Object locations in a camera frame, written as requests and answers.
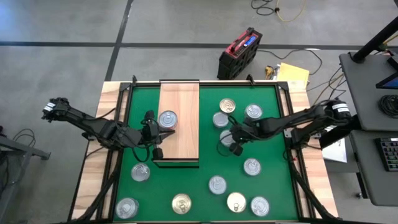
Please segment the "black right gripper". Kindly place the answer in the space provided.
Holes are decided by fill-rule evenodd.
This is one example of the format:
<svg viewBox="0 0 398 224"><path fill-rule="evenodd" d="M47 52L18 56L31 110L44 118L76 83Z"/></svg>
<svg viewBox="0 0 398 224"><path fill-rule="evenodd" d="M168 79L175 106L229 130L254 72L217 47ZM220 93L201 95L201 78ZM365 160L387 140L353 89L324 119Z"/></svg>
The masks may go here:
<svg viewBox="0 0 398 224"><path fill-rule="evenodd" d="M256 129L251 126L234 124L230 127L229 131L233 139L233 142L229 146L229 151L236 156L240 156L243 153L244 144L254 140L260 140L260 137L256 136Z"/></svg>

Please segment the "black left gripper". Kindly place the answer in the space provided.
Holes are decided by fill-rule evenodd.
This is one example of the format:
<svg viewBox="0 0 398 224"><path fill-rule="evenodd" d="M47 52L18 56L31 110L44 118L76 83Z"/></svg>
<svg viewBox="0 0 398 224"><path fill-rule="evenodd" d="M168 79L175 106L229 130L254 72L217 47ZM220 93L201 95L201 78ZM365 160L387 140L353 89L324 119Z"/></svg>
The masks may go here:
<svg viewBox="0 0 398 224"><path fill-rule="evenodd" d="M150 148L153 147L152 159L162 160L164 154L162 149L158 147L158 145L161 144L165 138L174 134L175 130L167 129L165 131L160 131L159 123L156 119L154 119L154 117L155 117L154 111L149 110L145 113L144 119L141 121L141 124L143 125L142 129L143 143L147 151L147 157L149 157Z"/></svg>

